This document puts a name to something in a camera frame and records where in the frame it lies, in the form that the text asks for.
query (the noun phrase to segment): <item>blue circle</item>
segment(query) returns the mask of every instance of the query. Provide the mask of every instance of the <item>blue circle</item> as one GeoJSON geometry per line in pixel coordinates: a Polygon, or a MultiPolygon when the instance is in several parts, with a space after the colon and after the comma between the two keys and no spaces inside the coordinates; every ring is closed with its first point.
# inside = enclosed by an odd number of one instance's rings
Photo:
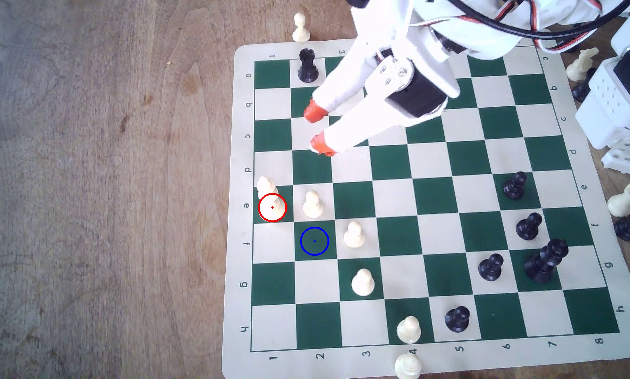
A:
{"type": "Polygon", "coordinates": [[[303,249],[303,251],[304,251],[306,254],[308,254],[308,255],[312,255],[312,256],[321,255],[321,254],[323,254],[323,253],[324,253],[324,252],[325,252],[325,251],[329,248],[329,235],[328,235],[328,234],[326,234],[326,231],[324,231],[324,229],[322,229],[322,228],[320,228],[320,227],[310,227],[310,228],[307,228],[307,229],[305,229],[305,230],[303,231],[303,233],[301,233],[301,248],[302,248],[302,249],[303,249]],[[303,247],[303,236],[305,235],[305,232],[309,231],[310,229],[319,229],[319,230],[321,230],[321,231],[322,231],[322,233],[324,233],[324,235],[326,236],[326,247],[324,248],[324,250],[322,250],[321,252],[319,252],[319,253],[317,253],[317,254],[312,254],[312,253],[309,253],[309,252],[305,249],[305,247],[303,247]]]}

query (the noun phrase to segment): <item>black cable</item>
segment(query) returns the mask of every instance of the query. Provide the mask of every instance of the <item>black cable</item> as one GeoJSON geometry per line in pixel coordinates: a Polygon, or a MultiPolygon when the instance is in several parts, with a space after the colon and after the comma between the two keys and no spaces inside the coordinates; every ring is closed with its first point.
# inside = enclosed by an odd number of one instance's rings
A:
{"type": "Polygon", "coordinates": [[[513,26],[505,25],[501,22],[495,21],[491,18],[488,18],[481,13],[474,11],[472,8],[468,7],[460,0],[448,0],[451,4],[453,4],[460,11],[463,11],[465,15],[473,18],[476,21],[481,22],[486,26],[490,26],[493,29],[499,30],[500,32],[505,32],[509,34],[513,34],[515,36],[525,37],[527,39],[539,39],[539,40],[555,40],[565,37],[576,36],[581,33],[590,32],[596,28],[600,28],[606,23],[612,21],[615,17],[622,14],[623,11],[628,8],[630,5],[630,0],[623,0],[619,5],[617,5],[613,10],[604,15],[603,17],[588,22],[584,25],[578,26],[577,28],[573,28],[570,30],[562,30],[560,32],[533,32],[531,30],[519,29],[513,26]]]}

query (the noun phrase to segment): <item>white chess piece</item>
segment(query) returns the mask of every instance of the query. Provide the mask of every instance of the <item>white chess piece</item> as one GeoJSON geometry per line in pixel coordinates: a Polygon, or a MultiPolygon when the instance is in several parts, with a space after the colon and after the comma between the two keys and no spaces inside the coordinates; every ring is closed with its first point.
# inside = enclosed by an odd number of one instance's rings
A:
{"type": "Polygon", "coordinates": [[[305,194],[305,203],[303,203],[303,213],[311,219],[318,218],[324,211],[324,205],[319,201],[317,191],[308,191],[305,194]]]}
{"type": "Polygon", "coordinates": [[[623,193],[607,200],[607,208],[614,217],[624,217],[630,213],[630,184],[623,189],[623,193]]]}
{"type": "Polygon", "coordinates": [[[305,15],[301,12],[294,15],[294,25],[296,30],[291,34],[295,42],[307,42],[310,39],[310,32],[305,29],[305,15]]]}
{"type": "Polygon", "coordinates": [[[586,72],[589,71],[593,65],[593,56],[598,54],[598,48],[588,48],[582,50],[579,53],[579,57],[574,60],[567,68],[565,73],[568,75],[568,79],[573,82],[582,82],[586,79],[586,72]]]}
{"type": "Polygon", "coordinates": [[[417,379],[422,370],[423,363],[415,354],[402,354],[394,363],[394,373],[399,379],[417,379]]]}
{"type": "Polygon", "coordinates": [[[410,315],[409,317],[401,320],[397,325],[397,337],[403,343],[415,343],[420,339],[420,323],[418,319],[410,315]]]}
{"type": "Polygon", "coordinates": [[[259,193],[259,200],[267,194],[279,194],[275,181],[272,178],[262,176],[256,182],[256,191],[259,193]]]}
{"type": "Polygon", "coordinates": [[[371,272],[366,268],[357,271],[353,277],[353,292],[359,296],[369,296],[373,289],[376,288],[376,282],[371,276],[371,272]]]}
{"type": "Polygon", "coordinates": [[[358,248],[364,244],[364,233],[361,231],[361,224],[359,221],[351,221],[348,224],[348,230],[343,235],[343,241],[349,247],[353,249],[358,248]]]}

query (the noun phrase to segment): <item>wood grain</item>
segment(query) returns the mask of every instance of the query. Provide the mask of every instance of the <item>wood grain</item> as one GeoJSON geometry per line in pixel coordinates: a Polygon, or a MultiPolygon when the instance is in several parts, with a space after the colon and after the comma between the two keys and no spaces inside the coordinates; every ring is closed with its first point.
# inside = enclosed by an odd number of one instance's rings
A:
{"type": "MultiPolygon", "coordinates": [[[[0,0],[0,378],[222,377],[233,55],[297,12],[355,37],[343,0],[0,0]]],[[[630,182],[597,166],[607,196],[630,182]]]]}

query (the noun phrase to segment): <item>chessboard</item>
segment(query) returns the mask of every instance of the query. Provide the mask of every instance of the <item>chessboard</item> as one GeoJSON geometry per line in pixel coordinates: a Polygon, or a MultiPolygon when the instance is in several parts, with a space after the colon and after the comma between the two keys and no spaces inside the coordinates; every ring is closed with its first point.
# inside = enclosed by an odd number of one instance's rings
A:
{"type": "Polygon", "coordinates": [[[235,55],[223,329],[226,378],[395,375],[415,354],[422,372],[630,358],[630,273],[588,142],[576,122],[563,62],[522,40],[480,61],[450,58],[461,95],[443,115],[393,127],[333,157],[310,139],[366,96],[360,91],[314,124],[303,110],[353,40],[248,45],[235,55]],[[311,48],[319,77],[299,80],[311,48]],[[514,173],[520,199],[502,191],[514,173]],[[256,184],[271,178],[286,212],[259,213],[256,184]],[[303,211],[319,193],[324,211],[303,211]],[[525,240],[516,224],[542,216],[525,240]],[[344,243],[356,220],[365,241],[344,243]],[[548,282],[524,263],[564,239],[569,252],[548,282]],[[497,280],[479,264],[504,262],[497,280]],[[351,286],[362,268],[375,287],[351,286]],[[445,315],[464,306],[469,325],[445,315]],[[419,321],[403,343],[397,325],[419,321]]]}

